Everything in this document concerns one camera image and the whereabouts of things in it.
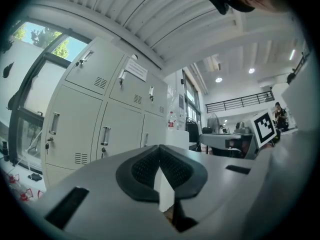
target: paper sign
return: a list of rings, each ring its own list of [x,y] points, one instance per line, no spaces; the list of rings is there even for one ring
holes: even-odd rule
[[[270,109],[255,115],[250,122],[259,148],[277,136]]]
[[[140,66],[133,59],[129,59],[127,65],[125,66],[125,70],[135,75],[137,78],[140,78],[142,81],[147,80],[148,70]]]

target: locker door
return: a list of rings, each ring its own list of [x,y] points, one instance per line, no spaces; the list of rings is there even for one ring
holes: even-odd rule
[[[80,57],[82,65],[74,61],[65,80],[104,95],[124,53],[100,38],[93,42]]]
[[[146,112],[140,147],[165,144],[167,121],[165,118]]]
[[[97,159],[139,148],[143,118],[129,106],[109,101],[100,129]]]
[[[167,113],[167,92],[168,85],[148,73],[146,79],[147,95],[145,95],[144,110],[165,117]]]
[[[76,170],[90,162],[92,137],[102,101],[61,86],[49,118],[45,162]]]
[[[124,73],[125,77],[120,81],[119,76],[122,73],[123,71],[121,70],[118,75],[118,80],[115,81],[112,88],[110,98],[142,109],[145,101],[143,97],[148,93],[147,84],[130,72]]]

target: locker vent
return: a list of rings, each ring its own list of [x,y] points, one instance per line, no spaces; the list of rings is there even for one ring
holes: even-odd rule
[[[100,87],[102,89],[104,89],[106,87],[106,84],[107,84],[107,80],[104,80],[101,77],[97,77],[94,82],[95,86]]]
[[[87,154],[74,154],[74,163],[79,165],[86,165],[88,163],[88,155]]]
[[[142,97],[135,94],[133,101],[134,101],[135,103],[141,104]]]

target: black slot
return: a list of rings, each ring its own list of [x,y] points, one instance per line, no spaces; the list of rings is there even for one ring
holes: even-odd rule
[[[62,230],[84,201],[88,193],[89,190],[85,188],[75,187],[55,208],[53,208],[52,211],[50,211],[45,219]]]
[[[245,175],[248,175],[251,171],[250,168],[244,168],[236,165],[228,165],[226,169],[236,173],[245,174]]]

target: key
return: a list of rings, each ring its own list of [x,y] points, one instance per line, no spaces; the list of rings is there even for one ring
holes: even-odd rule
[[[48,149],[49,149],[49,143],[45,144],[45,150],[46,150],[46,154],[48,155]]]

